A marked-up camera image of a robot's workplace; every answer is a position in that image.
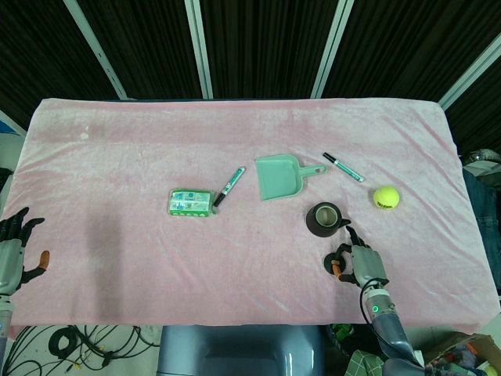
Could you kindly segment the green tissue pack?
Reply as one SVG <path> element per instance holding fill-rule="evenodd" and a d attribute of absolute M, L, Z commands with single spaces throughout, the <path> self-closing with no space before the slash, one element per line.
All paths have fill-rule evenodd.
<path fill-rule="evenodd" d="M 202 218 L 214 215 L 214 193 L 209 190 L 172 190 L 169 194 L 168 213 L 173 216 Z"/>

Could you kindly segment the yellow tennis ball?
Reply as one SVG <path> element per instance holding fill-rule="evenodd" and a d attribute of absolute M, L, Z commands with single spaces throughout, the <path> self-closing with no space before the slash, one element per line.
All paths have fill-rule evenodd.
<path fill-rule="evenodd" d="M 398 207 L 400 194 L 393 186 L 382 186 L 373 193 L 374 204 L 384 210 L 393 210 Z"/>

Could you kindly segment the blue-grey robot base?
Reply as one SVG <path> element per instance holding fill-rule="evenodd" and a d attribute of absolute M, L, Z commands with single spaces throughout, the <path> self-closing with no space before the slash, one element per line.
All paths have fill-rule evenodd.
<path fill-rule="evenodd" d="M 156 376 L 325 376 L 312 325 L 165 326 Z"/>

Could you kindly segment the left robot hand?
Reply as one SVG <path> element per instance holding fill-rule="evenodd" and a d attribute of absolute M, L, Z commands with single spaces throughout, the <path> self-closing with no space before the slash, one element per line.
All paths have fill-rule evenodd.
<path fill-rule="evenodd" d="M 25 248 L 33 229 L 42 224 L 42 217 L 24 222 L 29 207 L 22 208 L 16 214 L 0 221 L 0 296 L 12 296 L 23 284 L 29 283 L 46 272 L 50 263 L 50 252 L 40 254 L 38 265 L 25 269 Z"/>

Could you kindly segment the green marker with black cap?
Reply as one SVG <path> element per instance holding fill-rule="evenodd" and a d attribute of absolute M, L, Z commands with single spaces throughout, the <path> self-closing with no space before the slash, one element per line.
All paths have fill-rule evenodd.
<path fill-rule="evenodd" d="M 225 197 L 228 195 L 231 189 L 236 185 L 236 182 L 241 178 L 241 176 L 244 174 L 245 171 L 246 168 L 244 166 L 238 167 L 238 169 L 233 173 L 230 180 L 226 183 L 225 187 L 216 197 L 213 203 L 214 208 L 218 207 L 221 204 L 221 202 L 225 199 Z"/>
<path fill-rule="evenodd" d="M 323 156 L 325 157 L 325 159 L 327 159 L 329 162 L 331 162 L 333 165 L 335 165 L 337 168 L 339 168 L 342 172 L 344 172 L 345 174 L 352 177 L 356 182 L 358 182 L 358 183 L 364 182 L 365 178 L 362 175 L 360 175 L 359 173 L 357 173 L 353 169 L 349 168 L 347 165 L 340 162 L 334 156 L 328 154 L 327 152 L 324 152 Z"/>

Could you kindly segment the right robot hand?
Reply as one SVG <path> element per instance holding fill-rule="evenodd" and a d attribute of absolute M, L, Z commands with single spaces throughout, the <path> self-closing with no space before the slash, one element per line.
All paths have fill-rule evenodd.
<path fill-rule="evenodd" d="M 341 244 L 323 259 L 324 269 L 340 282 L 354 284 L 365 290 L 388 284 L 380 254 L 373 250 L 351 226 L 346 226 L 351 244 Z"/>

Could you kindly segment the green checked cloth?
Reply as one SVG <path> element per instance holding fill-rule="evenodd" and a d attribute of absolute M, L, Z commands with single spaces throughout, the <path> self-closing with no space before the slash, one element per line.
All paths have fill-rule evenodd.
<path fill-rule="evenodd" d="M 355 350 L 344 376 L 383 376 L 384 361 L 377 355 Z"/>

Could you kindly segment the white aluminium frame bar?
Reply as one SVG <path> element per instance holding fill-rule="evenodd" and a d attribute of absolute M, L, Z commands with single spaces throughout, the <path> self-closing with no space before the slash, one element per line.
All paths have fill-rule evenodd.
<path fill-rule="evenodd" d="M 323 95 L 327 79 L 330 75 L 337 55 L 337 50 L 343 38 L 354 4 L 355 0 L 337 0 L 337 7 L 333 15 L 330 31 L 327 35 L 326 44 L 312 87 L 311 99 L 320 99 Z"/>
<path fill-rule="evenodd" d="M 213 99 L 210 64 L 200 0 L 184 0 L 203 99 Z"/>
<path fill-rule="evenodd" d="M 89 48 L 92 50 L 96 59 L 98 60 L 101 68 L 103 69 L 105 75 L 107 76 L 110 84 L 114 88 L 119 100 L 129 100 L 128 95 L 121 83 L 121 80 L 117 76 L 112 64 L 107 58 L 103 47 L 101 46 L 96 34 L 94 33 L 90 23 L 88 22 L 86 16 L 84 15 L 77 0 L 63 0 L 68 12 L 73 18 L 77 25 L 77 28 L 81 32 L 82 36 L 86 40 Z"/>
<path fill-rule="evenodd" d="M 448 110 L 500 57 L 501 32 L 496 35 L 438 101 L 440 107 L 444 111 Z"/>

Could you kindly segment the green plastic dustpan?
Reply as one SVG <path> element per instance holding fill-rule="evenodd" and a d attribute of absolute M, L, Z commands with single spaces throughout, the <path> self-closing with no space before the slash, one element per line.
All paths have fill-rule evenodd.
<path fill-rule="evenodd" d="M 326 172 L 324 164 L 301 166 L 292 154 L 260 157 L 255 164 L 262 201 L 294 197 L 303 190 L 304 178 Z"/>

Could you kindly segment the brown cardboard box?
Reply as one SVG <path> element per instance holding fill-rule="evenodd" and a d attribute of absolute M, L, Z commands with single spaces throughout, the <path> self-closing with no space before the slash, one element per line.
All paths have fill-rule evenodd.
<path fill-rule="evenodd" d="M 501 376 L 501 348 L 491 335 L 456 332 L 423 351 L 426 365 L 447 371 L 465 371 L 473 376 Z"/>

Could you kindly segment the blue denim garment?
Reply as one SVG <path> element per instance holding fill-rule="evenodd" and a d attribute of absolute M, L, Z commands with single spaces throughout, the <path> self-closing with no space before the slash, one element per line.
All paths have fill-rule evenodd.
<path fill-rule="evenodd" d="M 492 187 L 467 169 L 476 162 L 501 165 L 501 154 L 490 149 L 478 149 L 462 157 L 463 177 L 487 253 L 501 257 L 501 183 Z"/>

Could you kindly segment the pink plush table cloth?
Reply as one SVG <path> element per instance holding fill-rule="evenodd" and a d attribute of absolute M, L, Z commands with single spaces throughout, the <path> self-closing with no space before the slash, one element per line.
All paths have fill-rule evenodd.
<path fill-rule="evenodd" d="M 323 156 L 365 180 L 356 182 Z M 325 165 L 294 197 L 262 201 L 255 160 Z M 216 213 L 173 216 L 175 189 Z M 373 193 L 393 186 L 398 207 Z M 29 207 L 25 263 L 48 271 L 13 296 L 16 326 L 331 324 L 362 320 L 359 291 L 325 271 L 344 230 L 305 216 L 334 203 L 384 260 L 407 325 L 473 332 L 500 310 L 445 114 L 408 99 L 111 103 L 46 99 L 24 141 L 5 216 Z"/>

